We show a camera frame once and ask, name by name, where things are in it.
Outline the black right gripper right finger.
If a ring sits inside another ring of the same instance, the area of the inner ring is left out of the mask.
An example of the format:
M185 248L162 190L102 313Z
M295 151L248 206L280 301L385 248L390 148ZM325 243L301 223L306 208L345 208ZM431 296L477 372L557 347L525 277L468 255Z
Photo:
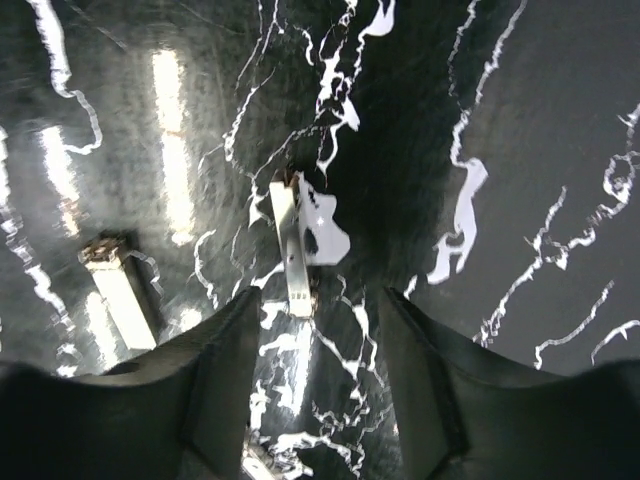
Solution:
M572 376L505 358L431 319L395 289L382 347L410 479L635 479L639 364Z

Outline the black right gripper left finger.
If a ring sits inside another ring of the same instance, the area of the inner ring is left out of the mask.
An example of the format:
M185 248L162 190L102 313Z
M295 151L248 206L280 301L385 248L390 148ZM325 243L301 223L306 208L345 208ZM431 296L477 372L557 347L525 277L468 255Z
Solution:
M99 375L1 365L5 479L235 479L261 291Z

